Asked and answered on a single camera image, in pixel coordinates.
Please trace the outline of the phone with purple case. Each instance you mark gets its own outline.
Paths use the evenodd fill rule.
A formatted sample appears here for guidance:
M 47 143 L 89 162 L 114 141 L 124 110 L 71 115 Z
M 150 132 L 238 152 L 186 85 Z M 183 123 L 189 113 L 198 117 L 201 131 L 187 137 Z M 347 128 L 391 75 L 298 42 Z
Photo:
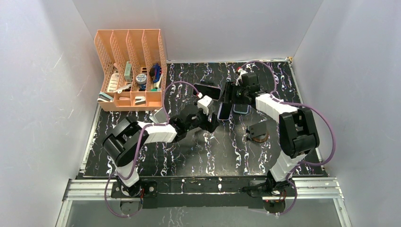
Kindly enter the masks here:
M 218 110 L 218 120 L 227 121 L 230 119 L 230 115 L 232 112 L 232 103 L 220 103 Z

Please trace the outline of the phone with pink case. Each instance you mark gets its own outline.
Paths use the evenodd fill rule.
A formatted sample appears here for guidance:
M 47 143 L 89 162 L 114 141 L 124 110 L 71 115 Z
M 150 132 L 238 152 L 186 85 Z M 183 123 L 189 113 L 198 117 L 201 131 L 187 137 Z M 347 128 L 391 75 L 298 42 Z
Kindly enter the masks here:
M 196 88 L 200 93 L 202 93 L 203 96 L 209 96 L 213 100 L 220 99 L 221 88 L 219 88 L 219 87 L 199 84 L 199 85 L 196 85 Z

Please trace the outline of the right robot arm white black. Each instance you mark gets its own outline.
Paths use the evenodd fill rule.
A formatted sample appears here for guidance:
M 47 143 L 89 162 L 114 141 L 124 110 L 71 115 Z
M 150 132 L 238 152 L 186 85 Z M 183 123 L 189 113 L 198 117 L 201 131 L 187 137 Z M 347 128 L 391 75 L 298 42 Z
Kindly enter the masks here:
M 253 197 L 280 195 L 292 184 L 297 165 L 320 144 L 312 110 L 294 107 L 263 92 L 256 73 L 245 73 L 236 82 L 227 82 L 222 99 L 225 104 L 249 105 L 278 123 L 281 152 L 276 163 L 267 172 L 264 182 L 251 182 L 242 192 Z

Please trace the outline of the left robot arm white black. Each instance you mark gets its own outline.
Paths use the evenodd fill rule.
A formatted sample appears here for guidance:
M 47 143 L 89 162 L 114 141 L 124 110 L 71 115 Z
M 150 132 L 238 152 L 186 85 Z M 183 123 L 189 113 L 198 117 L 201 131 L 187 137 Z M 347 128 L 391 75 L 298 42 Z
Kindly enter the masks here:
M 103 138 L 102 147 L 116 167 L 115 176 L 123 195 L 137 197 L 148 192 L 141 183 L 136 167 L 143 145 L 179 142 L 194 129 L 212 133 L 218 126 L 218 118 L 213 111 L 206 113 L 194 105 L 186 106 L 167 123 L 139 122 L 128 116 Z

